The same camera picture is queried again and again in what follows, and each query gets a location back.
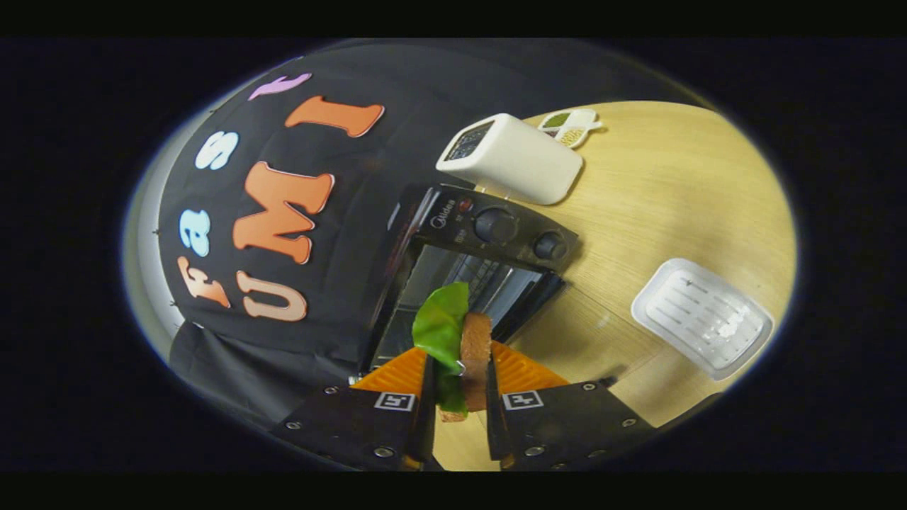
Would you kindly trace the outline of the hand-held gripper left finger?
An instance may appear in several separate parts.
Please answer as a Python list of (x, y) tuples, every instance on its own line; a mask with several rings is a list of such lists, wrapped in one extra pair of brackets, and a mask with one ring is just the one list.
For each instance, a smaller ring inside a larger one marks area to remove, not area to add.
[(353, 470), (422, 471), (433, 462), (437, 362), (411, 348), (347, 387), (322, 387), (273, 429)]

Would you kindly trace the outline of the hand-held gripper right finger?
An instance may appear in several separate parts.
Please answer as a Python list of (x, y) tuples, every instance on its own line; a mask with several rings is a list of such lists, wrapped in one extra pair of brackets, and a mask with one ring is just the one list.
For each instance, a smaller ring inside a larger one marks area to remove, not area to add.
[(487, 378), (488, 448), (502, 471), (590, 470), (658, 431), (609, 382), (570, 383), (499, 342), (490, 348)]

